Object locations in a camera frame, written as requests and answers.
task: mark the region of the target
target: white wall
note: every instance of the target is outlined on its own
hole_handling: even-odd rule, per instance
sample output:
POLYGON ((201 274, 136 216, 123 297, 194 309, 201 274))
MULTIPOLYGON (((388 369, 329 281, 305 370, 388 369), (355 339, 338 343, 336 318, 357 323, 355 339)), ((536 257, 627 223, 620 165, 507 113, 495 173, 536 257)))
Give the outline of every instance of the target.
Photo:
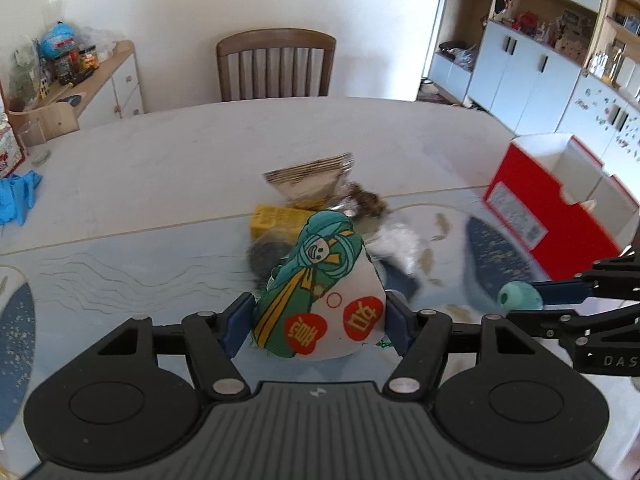
POLYGON ((438 0, 66 1, 70 21, 119 30, 134 41, 149 111, 218 101, 215 43, 262 27, 335 36, 331 95, 414 100, 438 6, 438 0))
POLYGON ((0 0, 0 80, 9 89, 8 60, 16 46, 24 43, 24 36, 39 38, 44 32, 43 10, 49 0, 0 0))

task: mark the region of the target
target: red and white box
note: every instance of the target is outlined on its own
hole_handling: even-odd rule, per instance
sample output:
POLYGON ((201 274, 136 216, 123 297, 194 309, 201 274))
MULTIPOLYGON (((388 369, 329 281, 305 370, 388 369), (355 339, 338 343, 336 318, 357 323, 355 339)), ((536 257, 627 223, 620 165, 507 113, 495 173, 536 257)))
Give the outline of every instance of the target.
POLYGON ((570 280, 631 243, 639 203, 577 137, 512 141, 484 201, 552 280, 570 280))

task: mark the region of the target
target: red circle with chinese character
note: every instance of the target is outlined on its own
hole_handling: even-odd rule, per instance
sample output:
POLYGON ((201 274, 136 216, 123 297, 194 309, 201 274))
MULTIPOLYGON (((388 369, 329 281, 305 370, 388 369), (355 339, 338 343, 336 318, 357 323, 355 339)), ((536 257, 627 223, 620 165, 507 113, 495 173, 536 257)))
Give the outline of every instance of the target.
POLYGON ((342 325, 350 339, 364 341, 382 318, 385 306, 378 298, 367 296, 348 304, 342 313, 342 325))
POLYGON ((326 304, 329 308, 338 308, 342 304, 342 296, 337 292, 332 292, 326 297, 326 304))
POLYGON ((318 314, 294 314, 284 322, 284 335, 289 347, 296 353, 309 355, 316 342, 326 334, 327 323, 318 314))

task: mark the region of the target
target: black handle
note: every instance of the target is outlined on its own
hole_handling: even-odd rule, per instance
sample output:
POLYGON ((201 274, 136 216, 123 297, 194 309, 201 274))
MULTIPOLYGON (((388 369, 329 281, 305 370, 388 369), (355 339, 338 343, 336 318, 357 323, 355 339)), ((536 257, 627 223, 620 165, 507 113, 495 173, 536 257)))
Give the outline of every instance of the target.
POLYGON ((620 121, 620 126, 616 128, 617 131, 621 132, 625 127, 626 122, 628 121, 629 114, 625 112, 625 118, 620 121))
POLYGON ((611 126, 613 126, 616 123, 616 119, 618 118, 618 116, 620 115, 620 112, 622 111, 622 108, 620 108, 618 105, 614 105, 617 110, 615 112, 615 114, 613 113, 613 111, 610 113, 609 115, 609 120, 607 121, 611 126))

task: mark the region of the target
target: green plush character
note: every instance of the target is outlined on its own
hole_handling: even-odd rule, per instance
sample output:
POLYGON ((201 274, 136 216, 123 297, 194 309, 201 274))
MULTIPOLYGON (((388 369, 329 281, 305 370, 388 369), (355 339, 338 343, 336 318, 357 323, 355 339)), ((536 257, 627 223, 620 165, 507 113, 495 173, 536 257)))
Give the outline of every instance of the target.
POLYGON ((274 274, 256 306, 259 347, 284 358, 322 360, 382 337, 385 292, 362 238, 342 213, 311 216, 274 274))

